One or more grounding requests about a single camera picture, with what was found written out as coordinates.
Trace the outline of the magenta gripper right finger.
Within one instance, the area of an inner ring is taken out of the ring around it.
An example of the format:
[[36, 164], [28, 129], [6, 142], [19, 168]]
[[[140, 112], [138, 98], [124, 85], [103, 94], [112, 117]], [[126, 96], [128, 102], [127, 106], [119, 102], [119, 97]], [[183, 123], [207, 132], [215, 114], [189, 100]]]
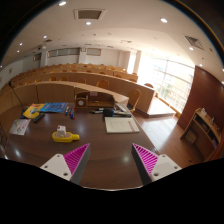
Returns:
[[132, 144], [132, 156], [144, 185], [181, 170], [181, 167], [166, 154], [157, 155], [135, 143]]

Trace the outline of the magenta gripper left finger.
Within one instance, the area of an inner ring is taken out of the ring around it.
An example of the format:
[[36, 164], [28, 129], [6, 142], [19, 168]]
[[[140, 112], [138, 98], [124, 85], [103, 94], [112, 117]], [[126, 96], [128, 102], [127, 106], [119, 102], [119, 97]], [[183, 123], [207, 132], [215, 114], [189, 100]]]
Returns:
[[79, 185], [90, 153], [90, 144], [87, 143], [65, 155], [55, 154], [41, 169]]

